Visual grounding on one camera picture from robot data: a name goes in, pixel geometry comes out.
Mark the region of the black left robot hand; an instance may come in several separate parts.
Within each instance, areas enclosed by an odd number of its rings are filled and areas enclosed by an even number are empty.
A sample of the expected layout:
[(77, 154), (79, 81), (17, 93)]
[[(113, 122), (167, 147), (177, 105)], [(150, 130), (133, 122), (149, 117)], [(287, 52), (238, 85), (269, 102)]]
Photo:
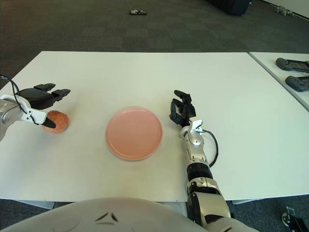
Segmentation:
[(70, 93), (70, 89), (57, 89), (49, 93), (56, 85), (53, 83), (39, 84), (17, 92), (17, 95), (26, 99), (31, 108), (44, 110), (54, 105)]

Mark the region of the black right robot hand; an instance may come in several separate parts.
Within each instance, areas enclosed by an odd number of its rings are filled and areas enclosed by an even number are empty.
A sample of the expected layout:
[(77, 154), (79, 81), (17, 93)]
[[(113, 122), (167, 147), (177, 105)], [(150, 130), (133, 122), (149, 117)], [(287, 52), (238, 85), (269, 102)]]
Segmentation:
[(202, 120), (194, 119), (196, 117), (196, 111), (192, 105), (192, 99), (190, 94), (184, 93), (180, 90), (174, 90), (174, 94), (179, 97), (178, 99), (172, 99), (170, 104), (169, 118), (182, 128), (190, 126), (190, 131), (203, 132)]

